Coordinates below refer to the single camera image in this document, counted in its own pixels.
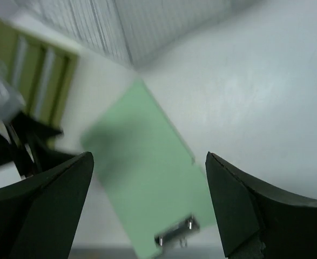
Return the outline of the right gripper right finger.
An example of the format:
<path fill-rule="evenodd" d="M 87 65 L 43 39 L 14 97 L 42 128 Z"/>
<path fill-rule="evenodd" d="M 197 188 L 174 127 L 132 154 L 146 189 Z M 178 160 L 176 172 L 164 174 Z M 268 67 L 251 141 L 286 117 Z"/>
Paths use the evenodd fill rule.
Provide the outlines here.
<path fill-rule="evenodd" d="M 205 166 L 226 258 L 317 258 L 317 199 L 278 188 L 211 152 Z"/>

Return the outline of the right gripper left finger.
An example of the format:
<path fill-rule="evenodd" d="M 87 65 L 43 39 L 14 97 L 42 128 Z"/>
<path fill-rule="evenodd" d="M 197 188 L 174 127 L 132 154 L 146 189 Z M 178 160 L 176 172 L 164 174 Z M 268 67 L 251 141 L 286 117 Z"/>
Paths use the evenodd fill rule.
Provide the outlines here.
<path fill-rule="evenodd" d="M 84 152 L 0 188 L 0 258 L 68 258 L 93 167 Z"/>

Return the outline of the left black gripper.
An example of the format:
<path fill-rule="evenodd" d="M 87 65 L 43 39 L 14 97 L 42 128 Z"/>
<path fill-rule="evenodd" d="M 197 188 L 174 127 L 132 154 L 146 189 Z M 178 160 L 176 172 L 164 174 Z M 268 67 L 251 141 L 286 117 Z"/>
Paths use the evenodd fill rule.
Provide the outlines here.
<path fill-rule="evenodd" d="M 61 129 L 39 122 L 23 112 L 19 112 L 6 129 L 10 140 L 0 134 L 0 166 L 13 162 L 20 176 L 48 171 L 74 157 L 48 145 L 49 139 L 63 133 Z"/>

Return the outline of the green metal tool chest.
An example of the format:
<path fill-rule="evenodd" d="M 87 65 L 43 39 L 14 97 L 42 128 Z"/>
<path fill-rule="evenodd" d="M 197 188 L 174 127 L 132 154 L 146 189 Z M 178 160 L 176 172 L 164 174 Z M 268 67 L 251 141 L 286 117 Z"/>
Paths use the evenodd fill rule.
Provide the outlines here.
<path fill-rule="evenodd" d="M 24 112 L 59 127 L 78 55 L 0 19 L 0 62 L 26 102 Z"/>

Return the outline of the green clipboard with paper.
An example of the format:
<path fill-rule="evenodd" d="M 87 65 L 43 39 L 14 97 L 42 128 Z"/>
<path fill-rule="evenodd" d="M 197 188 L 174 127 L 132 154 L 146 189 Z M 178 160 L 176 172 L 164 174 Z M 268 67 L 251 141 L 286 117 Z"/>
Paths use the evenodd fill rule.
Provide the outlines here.
<path fill-rule="evenodd" d="M 139 258 L 158 255 L 155 236 L 189 216 L 215 224 L 204 171 L 142 80 L 80 141 Z"/>

